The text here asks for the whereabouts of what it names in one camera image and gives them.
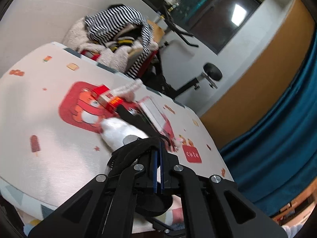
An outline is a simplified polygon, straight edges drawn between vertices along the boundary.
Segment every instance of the orange wall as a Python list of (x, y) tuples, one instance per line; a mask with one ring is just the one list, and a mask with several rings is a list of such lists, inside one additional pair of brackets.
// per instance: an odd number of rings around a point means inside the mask
[(219, 149), (248, 131), (276, 103), (301, 66), (314, 28), (304, 4), (295, 0), (263, 53), (201, 117)]

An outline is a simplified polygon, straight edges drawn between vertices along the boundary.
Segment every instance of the black strap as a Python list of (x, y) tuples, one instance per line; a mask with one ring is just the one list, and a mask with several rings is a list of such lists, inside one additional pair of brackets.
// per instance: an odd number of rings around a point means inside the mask
[(121, 119), (126, 121), (127, 123), (137, 127), (139, 130), (145, 132), (150, 137), (161, 137), (162, 139), (165, 139), (168, 142), (168, 145), (171, 145), (170, 140), (157, 132), (151, 125), (147, 124), (145, 121), (143, 121), (142, 117), (137, 114), (133, 115), (123, 105), (119, 105), (117, 107), (116, 112), (120, 115)]
[(160, 148), (161, 138), (150, 137), (133, 141), (117, 149), (109, 160), (107, 166), (112, 168), (109, 177), (122, 173), (124, 169), (132, 165), (141, 155), (151, 151), (151, 148)]

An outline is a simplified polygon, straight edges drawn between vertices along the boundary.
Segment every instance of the table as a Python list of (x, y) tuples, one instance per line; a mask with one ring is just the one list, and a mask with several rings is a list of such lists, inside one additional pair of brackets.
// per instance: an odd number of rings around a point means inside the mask
[[(85, 97), (94, 86), (105, 84), (112, 89), (130, 81), (56, 42), (39, 47), (17, 62), (0, 79), (2, 196), (42, 220), (104, 173), (111, 151), (94, 123), (80, 122), (75, 117), (74, 107), (79, 97)], [(191, 109), (143, 86), (136, 92), (136, 100), (145, 96), (152, 96), (164, 109), (175, 136), (186, 139), (184, 149), (190, 150), (192, 145), (199, 152), (200, 159), (180, 149), (180, 164), (201, 176), (218, 174), (233, 180)]]

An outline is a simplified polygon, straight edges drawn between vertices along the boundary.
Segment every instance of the striped shirt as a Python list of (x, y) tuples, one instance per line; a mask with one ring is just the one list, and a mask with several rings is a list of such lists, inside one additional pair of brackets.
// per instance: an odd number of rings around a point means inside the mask
[(85, 17), (88, 38), (104, 46), (107, 42), (112, 41), (115, 35), (129, 23), (142, 26), (143, 53), (126, 73), (129, 77), (135, 79), (142, 63), (150, 54), (149, 46), (153, 38), (153, 27), (147, 23), (140, 12), (125, 5), (112, 7), (94, 16)]

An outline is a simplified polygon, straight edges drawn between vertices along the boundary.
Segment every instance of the teal curtain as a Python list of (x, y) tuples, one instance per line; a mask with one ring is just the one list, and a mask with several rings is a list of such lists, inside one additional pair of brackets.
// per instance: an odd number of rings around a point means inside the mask
[(317, 37), (290, 86), (248, 132), (220, 151), (239, 191), (267, 215), (317, 176)]

